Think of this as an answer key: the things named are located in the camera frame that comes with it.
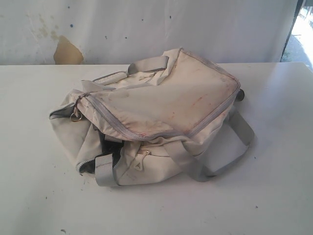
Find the white canvas duffel bag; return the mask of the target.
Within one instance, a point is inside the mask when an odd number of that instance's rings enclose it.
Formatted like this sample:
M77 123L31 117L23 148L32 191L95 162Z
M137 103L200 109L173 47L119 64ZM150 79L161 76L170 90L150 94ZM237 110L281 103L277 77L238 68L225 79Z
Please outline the white canvas duffel bag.
M81 175L102 187L159 183L179 173L206 182L235 165L205 165L223 129L247 151L254 131L235 108L239 81L217 64L182 48L82 81L49 115Z

